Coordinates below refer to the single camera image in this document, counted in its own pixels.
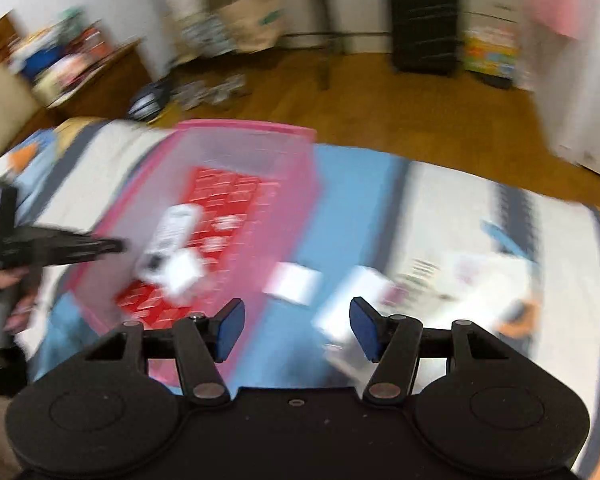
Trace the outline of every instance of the black robotic gripper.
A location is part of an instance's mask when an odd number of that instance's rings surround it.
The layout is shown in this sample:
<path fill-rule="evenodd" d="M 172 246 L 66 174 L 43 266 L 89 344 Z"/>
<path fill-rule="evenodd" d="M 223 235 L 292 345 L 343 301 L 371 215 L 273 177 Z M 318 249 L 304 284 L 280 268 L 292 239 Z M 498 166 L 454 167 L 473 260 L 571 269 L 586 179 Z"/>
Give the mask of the black robotic gripper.
<path fill-rule="evenodd" d="M 428 329 L 354 298 L 351 327 L 379 363 L 362 399 L 353 388 L 231 399 L 214 362 L 244 316 L 232 300 L 170 330 L 127 321 L 27 387 L 6 415 L 24 478 L 576 478 L 583 402 L 467 320 Z M 446 358 L 447 374 L 411 395 L 420 358 Z M 175 359 L 182 396 L 147 376 L 147 359 Z"/>

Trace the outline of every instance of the white stripe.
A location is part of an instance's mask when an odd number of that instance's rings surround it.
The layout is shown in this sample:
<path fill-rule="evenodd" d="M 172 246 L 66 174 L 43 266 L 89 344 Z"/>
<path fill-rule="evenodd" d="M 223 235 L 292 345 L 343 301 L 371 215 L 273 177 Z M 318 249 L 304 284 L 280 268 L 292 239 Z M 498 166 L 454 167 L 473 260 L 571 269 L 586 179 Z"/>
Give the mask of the white stripe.
<path fill-rule="evenodd" d="M 444 253 L 493 253 L 482 220 L 500 224 L 496 185 L 462 171 L 414 162 L 408 173 L 387 275 L 410 269 L 414 258 L 436 265 Z"/>
<path fill-rule="evenodd" d="M 116 198 L 138 160 L 171 133 L 130 121 L 113 121 L 103 126 L 90 142 L 73 171 L 61 184 L 37 224 L 89 231 Z M 56 294 L 56 285 L 67 266 L 45 269 L 38 293 L 38 306 L 29 327 L 16 341 L 30 358 L 46 335 L 46 323 Z"/>
<path fill-rule="evenodd" d="M 531 358 L 575 391 L 594 420 L 600 388 L 599 227 L 583 205 L 529 195 L 544 294 Z"/>

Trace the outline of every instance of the wooden headboard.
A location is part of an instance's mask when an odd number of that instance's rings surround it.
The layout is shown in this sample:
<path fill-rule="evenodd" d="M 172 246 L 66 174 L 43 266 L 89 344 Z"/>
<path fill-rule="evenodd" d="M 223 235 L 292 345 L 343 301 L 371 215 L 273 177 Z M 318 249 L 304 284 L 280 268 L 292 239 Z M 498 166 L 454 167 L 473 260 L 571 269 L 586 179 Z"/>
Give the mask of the wooden headboard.
<path fill-rule="evenodd" d="M 20 38 L 18 27 L 14 24 L 14 21 L 8 14 L 5 14 L 0 18 L 0 63 L 5 61 L 9 57 L 9 46 L 13 41 Z M 22 127 L 22 129 L 16 134 L 11 141 L 8 149 L 12 148 L 16 144 L 22 142 L 24 139 L 29 137 L 32 133 L 42 128 L 53 128 L 58 126 L 58 120 L 55 115 L 47 110 L 45 107 L 40 107 L 30 120 Z"/>

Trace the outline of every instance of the orange object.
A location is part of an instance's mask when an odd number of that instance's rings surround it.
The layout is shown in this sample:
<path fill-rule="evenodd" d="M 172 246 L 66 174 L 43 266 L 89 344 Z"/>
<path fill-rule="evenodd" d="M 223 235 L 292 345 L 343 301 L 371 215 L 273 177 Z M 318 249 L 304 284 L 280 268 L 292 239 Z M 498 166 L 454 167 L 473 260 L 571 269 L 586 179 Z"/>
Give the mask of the orange object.
<path fill-rule="evenodd" d="M 24 169 L 33 160 L 33 157 L 36 156 L 37 152 L 37 142 L 32 142 L 24 148 L 20 148 L 19 150 L 11 152 L 9 154 L 9 164 L 11 165 L 11 169 L 17 173 L 22 173 L 22 171 L 24 171 Z"/>

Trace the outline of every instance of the wooden nightstand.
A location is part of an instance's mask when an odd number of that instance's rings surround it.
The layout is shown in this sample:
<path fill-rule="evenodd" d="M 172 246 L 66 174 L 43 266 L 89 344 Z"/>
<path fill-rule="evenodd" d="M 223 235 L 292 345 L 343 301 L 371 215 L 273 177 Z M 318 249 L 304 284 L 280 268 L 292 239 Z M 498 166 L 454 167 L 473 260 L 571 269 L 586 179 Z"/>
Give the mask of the wooden nightstand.
<path fill-rule="evenodd" d="M 138 54 L 136 40 L 119 47 L 76 89 L 49 105 L 62 120 L 72 117 L 124 119 L 131 99 L 152 79 Z"/>

